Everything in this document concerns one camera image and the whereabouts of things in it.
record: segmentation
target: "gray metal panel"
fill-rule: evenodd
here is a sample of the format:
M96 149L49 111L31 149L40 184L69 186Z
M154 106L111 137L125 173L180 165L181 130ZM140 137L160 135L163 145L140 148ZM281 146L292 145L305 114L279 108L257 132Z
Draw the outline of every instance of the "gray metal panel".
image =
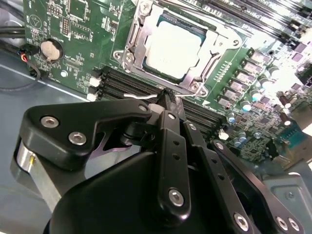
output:
M263 181L283 205L312 233L312 197L299 175L273 176Z
M0 53L0 86L17 86L30 79L3 68L27 73L25 63ZM0 231L9 234L41 234L50 218L45 202L18 184L10 164L23 113L31 106L81 101L43 84L20 93L0 92Z

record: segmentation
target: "cable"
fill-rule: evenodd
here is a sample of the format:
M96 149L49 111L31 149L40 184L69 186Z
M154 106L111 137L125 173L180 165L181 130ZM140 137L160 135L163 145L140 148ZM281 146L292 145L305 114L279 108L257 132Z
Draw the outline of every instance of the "cable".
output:
M18 92L18 91L23 91L25 89L29 89L29 88L33 87L37 83L37 81L41 78L40 70L32 62L28 61L26 55L21 54L20 57L21 57L22 61L26 62L28 64L28 66L30 66L31 68L33 68L36 71L37 75L36 75L34 81L32 81L31 83L28 83L26 85L20 86L20 87L14 87L14 88L0 87L0 92Z
M19 20L24 21L23 13L18 9L16 9L15 7L8 4L7 2L5 2L4 0L0 0L0 8L9 12L12 16L15 16Z
M25 38L25 33L1 33L0 38Z
M14 32L23 32L23 33L25 33L25 27L20 27L20 26L4 26L4 27L0 27L0 33L14 33Z

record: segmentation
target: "robotic arm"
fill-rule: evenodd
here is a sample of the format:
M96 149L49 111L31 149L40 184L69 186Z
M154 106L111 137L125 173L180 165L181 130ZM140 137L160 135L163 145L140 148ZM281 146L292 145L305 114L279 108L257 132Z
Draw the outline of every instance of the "robotic arm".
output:
M221 141L207 145L172 91L157 100L26 111L14 161L52 211L48 233L304 233ZM88 159L132 145L140 152L85 179Z

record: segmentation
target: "bolt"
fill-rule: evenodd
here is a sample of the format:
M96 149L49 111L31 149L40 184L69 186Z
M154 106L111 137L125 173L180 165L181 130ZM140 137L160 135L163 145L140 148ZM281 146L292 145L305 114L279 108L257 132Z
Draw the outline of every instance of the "bolt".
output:
M292 218L288 218L288 221L291 223L291 226L298 232L300 231L300 228L298 226L298 224L292 219Z
M223 145L221 145L220 143L216 143L216 146L220 149L220 150L223 150Z
M169 118L171 118L171 119L175 119L176 117L173 115L173 114L168 114L168 116L169 116Z
M293 198L294 198L294 194L293 194L292 192L288 192L288 193L286 194L286 198L288 198L288 199L293 199Z
M169 199L175 206L183 206L184 198L178 190L171 189L169 191Z
M235 219L235 222L237 223L237 225L241 228L241 230L243 230L245 232L248 231L248 229L249 229L248 222L241 214L235 213L234 219Z
M72 132L68 139L74 145L84 145L87 142L87 138L83 133L80 132Z
M145 106L143 106L143 105L139 105L138 106L142 111L147 111L147 108L145 107Z
M287 226L287 224L285 223L285 221L281 218L281 217L276 217L276 221L277 221L277 223L278 223L278 225L283 229L283 230L285 230L285 231L287 231L288 230L288 226Z
M128 63L131 63L131 62L133 62L133 54L131 54L131 53L127 53L127 55L126 55L126 60L128 61Z
M261 138L261 133L254 133L253 134L253 136L254 136L254 138L256 138L256 139L260 139Z
M150 13L151 8L152 8L152 5L149 1L143 1L140 5L140 13L146 16Z
M191 129L196 130L195 125L193 125L192 123L190 123L190 127L191 127Z
M59 121L52 116L45 116L40 122L46 128L56 128L59 125Z
M197 84L193 84L193 85L191 86L191 89L194 90L194 91L197 90L197 89L198 89L198 85L197 85Z

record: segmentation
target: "metal cylinder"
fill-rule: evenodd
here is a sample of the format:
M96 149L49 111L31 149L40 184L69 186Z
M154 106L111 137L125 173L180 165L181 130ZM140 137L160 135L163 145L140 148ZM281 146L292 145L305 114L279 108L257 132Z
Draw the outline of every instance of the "metal cylinder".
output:
M261 93L257 89L251 90L250 95L252 96L253 101L260 101L262 98Z
M271 86L271 82L269 81L268 78L262 78L259 80L261 87L264 89L268 89Z
M285 106L285 108L290 108L292 106L285 96L280 96L279 101L282 103L283 106Z
M242 101L240 103L240 106L242 107L242 110L246 111L246 112L250 111L252 109L252 106L251 106L250 102L248 102L248 101Z
M233 112L228 113L228 122L235 123L235 114Z
M233 139L233 144L234 144L235 147L239 147L242 143L240 143L238 138L236 137L236 138Z
M281 113L279 115L279 117L281 118L282 122L284 123L285 126L289 126L292 122L290 121L290 119L288 118L287 114L285 113Z
M247 140L246 133L245 132L240 132L238 134L238 140L239 140L240 143L243 143L245 140Z

